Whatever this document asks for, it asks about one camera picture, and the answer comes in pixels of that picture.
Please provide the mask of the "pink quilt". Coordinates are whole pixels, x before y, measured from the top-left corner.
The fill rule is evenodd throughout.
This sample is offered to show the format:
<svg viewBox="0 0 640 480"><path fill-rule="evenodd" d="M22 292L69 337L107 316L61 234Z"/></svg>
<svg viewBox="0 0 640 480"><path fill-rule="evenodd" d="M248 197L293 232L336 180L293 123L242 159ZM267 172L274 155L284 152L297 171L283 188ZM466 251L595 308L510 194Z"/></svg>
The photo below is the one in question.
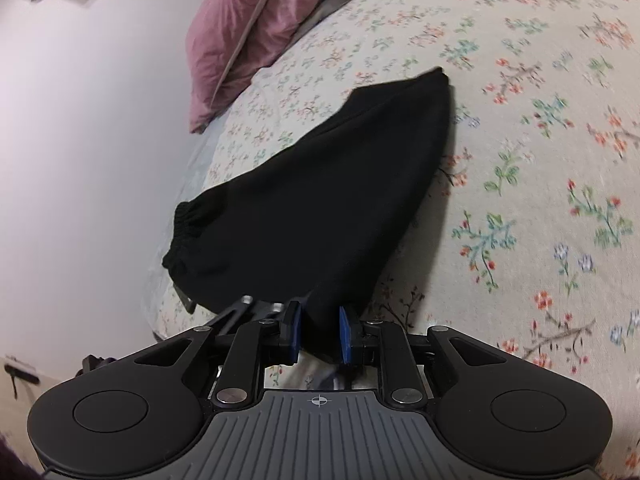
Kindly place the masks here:
<svg viewBox="0 0 640 480"><path fill-rule="evenodd" d="M186 34L189 131L200 132L284 51L320 0L203 0Z"/></svg>

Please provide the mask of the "black pants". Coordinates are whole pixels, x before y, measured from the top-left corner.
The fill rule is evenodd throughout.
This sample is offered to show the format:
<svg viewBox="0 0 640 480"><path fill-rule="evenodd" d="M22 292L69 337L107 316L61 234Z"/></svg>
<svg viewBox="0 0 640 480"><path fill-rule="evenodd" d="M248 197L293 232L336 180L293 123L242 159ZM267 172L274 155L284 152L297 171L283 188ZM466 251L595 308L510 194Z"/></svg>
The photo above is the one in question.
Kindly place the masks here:
<svg viewBox="0 0 640 480"><path fill-rule="evenodd" d="M440 68L354 90L289 148L179 204L164 268L216 313L245 295L299 299L300 346L341 362L346 327L431 185L450 118Z"/></svg>

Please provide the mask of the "floral bed sheet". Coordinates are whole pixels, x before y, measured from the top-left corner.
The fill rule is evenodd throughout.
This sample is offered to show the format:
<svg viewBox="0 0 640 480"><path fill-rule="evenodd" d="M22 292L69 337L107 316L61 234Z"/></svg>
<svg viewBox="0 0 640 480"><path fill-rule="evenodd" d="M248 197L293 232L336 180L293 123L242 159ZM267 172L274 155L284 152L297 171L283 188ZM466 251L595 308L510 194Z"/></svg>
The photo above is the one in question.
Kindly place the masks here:
<svg viewBox="0 0 640 480"><path fill-rule="evenodd" d="M602 396L599 471L639 474L639 0L352 0L207 129L190 200L352 90L435 66L454 125L370 318L454 326Z"/></svg>

